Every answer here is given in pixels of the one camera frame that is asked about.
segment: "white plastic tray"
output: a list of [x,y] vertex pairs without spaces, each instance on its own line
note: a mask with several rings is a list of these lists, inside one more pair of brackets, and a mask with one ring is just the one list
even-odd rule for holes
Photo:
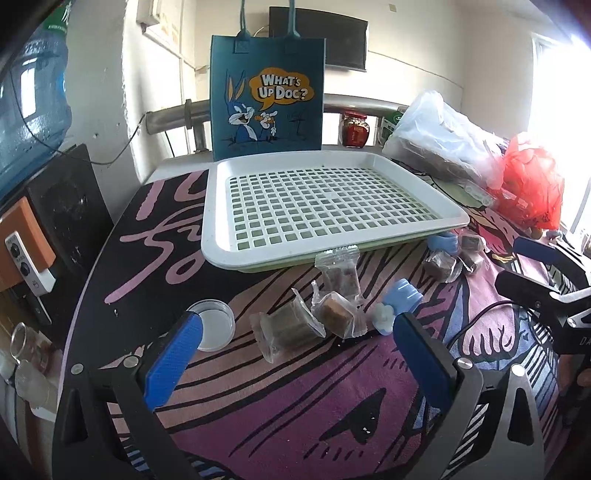
[[465,226],[467,213],[387,158],[363,151],[236,157],[209,170],[201,249],[213,265],[260,271]]

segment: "ceiling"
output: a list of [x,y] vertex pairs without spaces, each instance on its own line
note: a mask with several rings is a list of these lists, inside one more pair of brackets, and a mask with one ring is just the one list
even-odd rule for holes
[[530,0],[456,0],[466,8],[489,9],[503,11],[515,17],[525,18],[540,23],[549,23],[551,20],[543,14]]

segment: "silver bolt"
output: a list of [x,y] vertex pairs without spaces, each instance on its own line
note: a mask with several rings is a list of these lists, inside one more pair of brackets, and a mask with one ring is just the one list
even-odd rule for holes
[[139,358],[137,358],[135,355],[131,355],[129,357],[127,357],[125,360],[123,360],[123,365],[125,368],[133,368],[135,366],[137,366],[139,363]]
[[72,375],[78,375],[78,374],[81,374],[83,370],[84,370],[84,365],[76,364],[76,365],[72,365],[72,369],[70,370],[70,372],[72,372]]
[[457,365],[460,368],[463,368],[464,370],[470,370],[474,366],[474,364],[472,363],[472,360],[470,360],[469,358],[464,358],[464,357],[457,359]]
[[525,368],[521,365],[515,364],[511,367],[511,372],[517,377],[523,377],[525,375]]

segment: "water bottle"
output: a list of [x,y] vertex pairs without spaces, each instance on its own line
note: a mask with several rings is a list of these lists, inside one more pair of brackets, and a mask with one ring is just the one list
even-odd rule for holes
[[64,87],[72,4],[63,2],[35,30],[0,85],[0,203],[55,154],[72,124]]

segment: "blue gripper pad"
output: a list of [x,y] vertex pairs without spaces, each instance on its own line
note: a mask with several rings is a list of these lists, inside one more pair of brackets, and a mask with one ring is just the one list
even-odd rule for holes
[[546,265],[553,265],[557,257],[554,247],[523,236],[518,236],[513,240],[513,253],[537,260]]
[[453,402],[450,377],[433,351],[414,330],[405,314],[398,315],[394,320],[392,335],[429,406],[446,414]]
[[145,376],[144,400],[150,411],[166,404],[202,339],[203,322],[193,313]]

